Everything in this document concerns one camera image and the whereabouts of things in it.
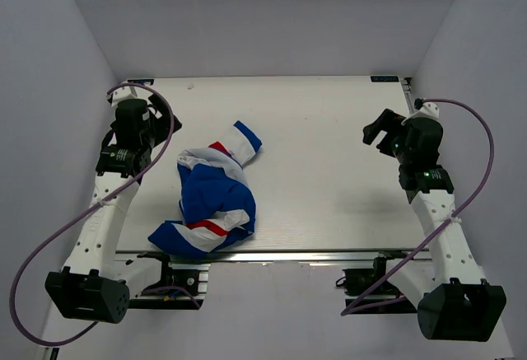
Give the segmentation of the blue white red jacket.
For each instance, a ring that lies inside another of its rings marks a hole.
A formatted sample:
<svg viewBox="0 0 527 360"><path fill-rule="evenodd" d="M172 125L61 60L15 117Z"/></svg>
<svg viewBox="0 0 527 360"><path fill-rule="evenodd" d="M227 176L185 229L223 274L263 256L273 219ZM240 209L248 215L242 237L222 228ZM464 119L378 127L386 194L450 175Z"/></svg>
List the blue white red jacket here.
<svg viewBox="0 0 527 360"><path fill-rule="evenodd" d="M244 166L261 146L256 134L238 120L207 147L183 150L176 165L182 219L164 221L149 242L169 255L201 259L252 236L256 202Z"/></svg>

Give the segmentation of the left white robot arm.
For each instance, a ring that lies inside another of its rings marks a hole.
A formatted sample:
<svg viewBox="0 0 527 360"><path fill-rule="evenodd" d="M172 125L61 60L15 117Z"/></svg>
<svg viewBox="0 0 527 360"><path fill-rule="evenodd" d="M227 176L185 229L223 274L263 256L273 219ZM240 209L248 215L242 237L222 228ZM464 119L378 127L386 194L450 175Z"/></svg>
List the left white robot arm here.
<svg viewBox="0 0 527 360"><path fill-rule="evenodd" d="M114 121L96 164L95 211L88 214L62 270L49 273L44 286L63 317L117 324L144 289L164 293L174 283L163 258L139 255L118 266L115 252L143 172L153 163L153 149L167 146L182 125L158 95L111 100Z"/></svg>

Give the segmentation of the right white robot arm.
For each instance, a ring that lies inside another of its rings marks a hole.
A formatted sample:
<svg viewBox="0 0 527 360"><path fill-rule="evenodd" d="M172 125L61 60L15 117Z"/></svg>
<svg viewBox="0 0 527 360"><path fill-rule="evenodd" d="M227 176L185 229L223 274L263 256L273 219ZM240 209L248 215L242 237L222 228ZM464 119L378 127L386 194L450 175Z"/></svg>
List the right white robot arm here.
<svg viewBox="0 0 527 360"><path fill-rule="evenodd" d="M454 186L438 163L443 128L437 106L427 103L409 117L386 109L363 129L363 142L372 144L381 132L377 149L399 163L399 183L421 223L434 276L427 278L412 259L390 261L373 270L373 286L383 293L397 288L415 307L427 339L488 341L506 294L485 278L455 216Z"/></svg>

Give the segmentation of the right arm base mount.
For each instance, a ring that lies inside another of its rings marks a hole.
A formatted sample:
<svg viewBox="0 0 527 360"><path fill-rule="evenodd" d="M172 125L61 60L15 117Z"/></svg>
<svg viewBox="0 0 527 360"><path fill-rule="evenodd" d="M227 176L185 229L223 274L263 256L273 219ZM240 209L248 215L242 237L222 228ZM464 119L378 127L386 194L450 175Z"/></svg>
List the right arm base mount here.
<svg viewBox="0 0 527 360"><path fill-rule="evenodd" d="M388 260L403 259L406 256L401 251L381 252L374 258L372 266L366 268L350 268L343 270L343 276L335 282L335 287L343 289L348 299L346 305L350 305L352 300L364 292L369 286L381 278L386 272L386 262ZM391 283L382 283L372 294L369 294L360 306L370 305L374 302L388 301L399 298L403 294ZM388 315L388 314L415 314L417 311L409 300L397 302L391 305L384 305L364 309L358 314Z"/></svg>

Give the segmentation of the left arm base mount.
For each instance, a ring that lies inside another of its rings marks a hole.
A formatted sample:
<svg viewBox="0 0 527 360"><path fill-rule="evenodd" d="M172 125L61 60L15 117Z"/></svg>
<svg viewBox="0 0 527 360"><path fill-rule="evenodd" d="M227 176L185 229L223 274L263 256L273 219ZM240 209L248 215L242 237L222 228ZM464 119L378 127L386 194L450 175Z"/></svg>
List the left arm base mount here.
<svg viewBox="0 0 527 360"><path fill-rule="evenodd" d="M135 261L154 261L161 270L153 283L148 284L135 298L130 298L128 308L156 311L197 311L203 304L208 284L208 270L197 264L174 264L169 255L147 252Z"/></svg>

